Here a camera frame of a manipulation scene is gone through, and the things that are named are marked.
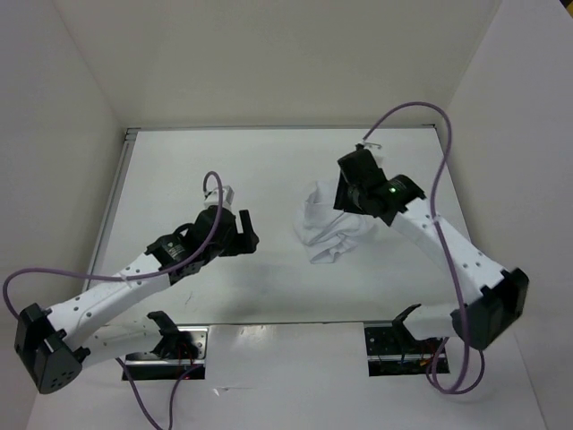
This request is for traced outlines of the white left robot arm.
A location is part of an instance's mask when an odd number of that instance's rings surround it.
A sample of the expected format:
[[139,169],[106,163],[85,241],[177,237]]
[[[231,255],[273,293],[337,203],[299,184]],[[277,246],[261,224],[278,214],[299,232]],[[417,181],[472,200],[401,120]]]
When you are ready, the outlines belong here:
[[252,254],[259,238],[250,213],[211,206],[193,223],[161,236],[118,273],[77,297],[44,309],[20,311],[14,349],[38,392],[50,394],[82,369],[132,353],[170,358],[181,352],[199,356],[192,334],[181,331],[163,311],[151,311],[125,324],[111,321],[147,297],[194,275],[217,257]]

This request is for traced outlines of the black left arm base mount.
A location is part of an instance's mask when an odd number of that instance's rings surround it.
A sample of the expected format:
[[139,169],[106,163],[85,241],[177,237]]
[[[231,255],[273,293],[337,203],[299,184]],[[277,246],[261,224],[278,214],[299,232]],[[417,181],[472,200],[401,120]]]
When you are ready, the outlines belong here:
[[159,356],[151,351],[136,352],[124,358],[134,381],[174,382],[184,374],[185,380],[205,378],[205,359],[210,329],[207,326],[179,325],[189,338],[177,341],[172,349]]

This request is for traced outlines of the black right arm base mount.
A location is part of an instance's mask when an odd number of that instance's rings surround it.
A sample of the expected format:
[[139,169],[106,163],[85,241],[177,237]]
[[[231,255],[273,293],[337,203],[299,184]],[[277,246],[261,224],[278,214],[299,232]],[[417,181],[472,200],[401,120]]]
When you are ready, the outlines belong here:
[[425,374],[441,339],[401,344],[390,325],[365,326],[365,348],[370,377]]

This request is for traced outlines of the white skirt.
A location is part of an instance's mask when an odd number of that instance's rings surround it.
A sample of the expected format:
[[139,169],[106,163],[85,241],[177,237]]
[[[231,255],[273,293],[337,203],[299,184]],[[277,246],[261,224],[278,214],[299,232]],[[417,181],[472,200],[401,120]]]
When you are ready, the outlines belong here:
[[372,219],[334,209],[337,188],[337,179],[313,182],[295,212],[293,229],[310,264],[334,263],[375,236]]

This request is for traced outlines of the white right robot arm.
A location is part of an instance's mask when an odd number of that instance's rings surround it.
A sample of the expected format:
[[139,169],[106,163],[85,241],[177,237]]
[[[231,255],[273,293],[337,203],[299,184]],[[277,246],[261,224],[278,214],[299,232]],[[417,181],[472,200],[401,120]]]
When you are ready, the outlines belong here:
[[483,351],[521,317],[529,278],[478,250],[438,213],[408,176],[387,178],[364,146],[338,160],[334,207],[380,219],[416,245],[454,283],[453,303],[412,305],[395,319],[396,348],[414,351],[428,338],[458,337]]

